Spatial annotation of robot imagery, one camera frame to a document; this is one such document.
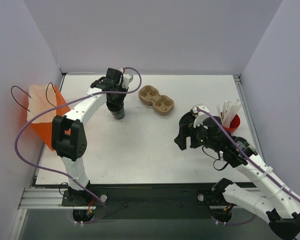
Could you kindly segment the black paper coffee cup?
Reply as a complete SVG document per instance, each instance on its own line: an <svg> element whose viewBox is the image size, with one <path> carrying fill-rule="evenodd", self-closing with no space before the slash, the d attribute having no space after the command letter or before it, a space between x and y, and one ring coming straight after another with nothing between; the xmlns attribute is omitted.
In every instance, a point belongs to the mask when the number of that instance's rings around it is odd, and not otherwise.
<svg viewBox="0 0 300 240"><path fill-rule="evenodd" d="M108 106L108 110L111 112L112 116L117 120L120 120L125 116L124 105Z"/></svg>

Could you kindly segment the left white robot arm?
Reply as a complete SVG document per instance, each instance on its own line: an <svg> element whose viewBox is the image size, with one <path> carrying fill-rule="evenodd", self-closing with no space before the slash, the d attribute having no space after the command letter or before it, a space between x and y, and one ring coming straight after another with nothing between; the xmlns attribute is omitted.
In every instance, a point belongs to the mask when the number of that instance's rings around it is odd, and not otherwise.
<svg viewBox="0 0 300 240"><path fill-rule="evenodd" d="M93 200L92 193L85 189L90 186L83 163L88 144L85 125L102 105L107 106L115 119L122 119L125 116L124 99L132 80L133 75L123 69L109 68L105 76L90 85L88 98L52 120L51 146L70 176L65 197L74 205L85 206Z"/></svg>

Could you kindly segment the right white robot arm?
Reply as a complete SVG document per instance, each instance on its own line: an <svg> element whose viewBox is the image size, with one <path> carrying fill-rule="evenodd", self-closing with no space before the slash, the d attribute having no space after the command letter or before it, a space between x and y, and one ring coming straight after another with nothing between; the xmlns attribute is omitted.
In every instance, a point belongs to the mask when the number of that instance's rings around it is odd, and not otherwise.
<svg viewBox="0 0 300 240"><path fill-rule="evenodd" d="M221 127L217 116L199 110L191 110L179 120L179 132L174 142L183 151L190 147L207 148L218 154L219 160L246 176L263 194L255 195L233 181L222 178L211 189L211 199L228 206L211 215L228 223L234 205L246 209L263 219L282 240L294 240L300 233L300 196L295 194L266 165L257 150L243 137L234 136Z"/></svg>

